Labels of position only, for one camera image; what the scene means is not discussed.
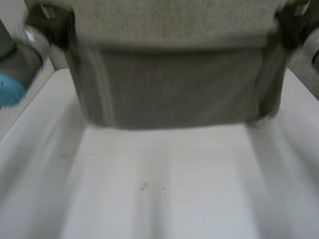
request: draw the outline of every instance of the gray cylinder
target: gray cylinder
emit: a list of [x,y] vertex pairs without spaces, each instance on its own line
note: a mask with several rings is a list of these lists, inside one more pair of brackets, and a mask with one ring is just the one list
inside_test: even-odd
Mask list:
[[0,108],[20,102],[49,49],[48,40],[35,28],[22,27],[14,41],[0,22]]

